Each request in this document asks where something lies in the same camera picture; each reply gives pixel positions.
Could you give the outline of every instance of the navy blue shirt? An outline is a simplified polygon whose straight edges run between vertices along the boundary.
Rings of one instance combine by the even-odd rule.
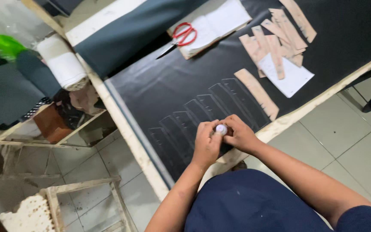
[[[208,180],[185,225],[186,232],[332,232],[293,192],[253,169],[226,172]],[[371,207],[347,210],[339,218],[336,231],[371,231]]]

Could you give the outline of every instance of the notebook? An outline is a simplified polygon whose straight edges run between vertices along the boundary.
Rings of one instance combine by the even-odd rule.
[[[244,28],[251,19],[240,0],[209,0],[170,27],[167,33],[172,36],[175,28],[183,22],[191,23],[197,30],[194,42],[178,47],[188,60],[221,38]],[[193,37],[194,33],[191,33],[184,42]]]

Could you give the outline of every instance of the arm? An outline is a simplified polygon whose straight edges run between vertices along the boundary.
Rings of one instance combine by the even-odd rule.
[[[219,133],[212,135],[218,124],[219,120],[200,123],[193,159],[152,216],[146,232],[183,230],[201,179],[220,152],[223,136]]]
[[[224,141],[258,158],[280,177],[303,201],[335,228],[337,220],[355,206],[371,206],[366,198],[321,171],[261,142],[236,115],[220,121],[233,129]]]

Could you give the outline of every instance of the green plastic bag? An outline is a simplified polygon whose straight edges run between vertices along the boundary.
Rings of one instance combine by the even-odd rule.
[[[23,50],[26,50],[26,47],[13,37],[0,35],[0,58],[8,62],[13,62],[17,58],[17,55]]]

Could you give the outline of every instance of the chalk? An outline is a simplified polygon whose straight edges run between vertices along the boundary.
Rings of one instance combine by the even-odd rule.
[[[220,132],[221,135],[227,134],[227,126],[224,124],[219,124],[216,126],[216,132]]]

